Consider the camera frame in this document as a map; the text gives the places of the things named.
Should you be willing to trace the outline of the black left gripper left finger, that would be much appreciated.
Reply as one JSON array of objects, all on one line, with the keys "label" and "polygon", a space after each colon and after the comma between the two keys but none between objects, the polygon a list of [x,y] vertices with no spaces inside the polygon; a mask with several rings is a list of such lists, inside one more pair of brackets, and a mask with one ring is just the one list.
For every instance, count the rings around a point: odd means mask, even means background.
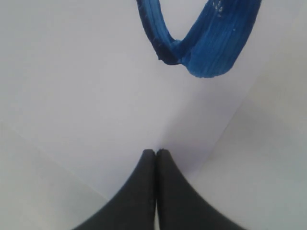
[{"label": "black left gripper left finger", "polygon": [[156,208],[155,158],[153,150],[144,150],[121,189],[78,229],[153,230]]}]

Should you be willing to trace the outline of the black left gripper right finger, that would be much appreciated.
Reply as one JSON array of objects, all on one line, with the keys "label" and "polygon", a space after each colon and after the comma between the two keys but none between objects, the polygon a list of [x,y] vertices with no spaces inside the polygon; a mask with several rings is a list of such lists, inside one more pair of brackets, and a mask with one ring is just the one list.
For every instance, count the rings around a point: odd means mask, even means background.
[{"label": "black left gripper right finger", "polygon": [[156,199],[161,230],[236,229],[195,191],[166,149],[156,154]]}]

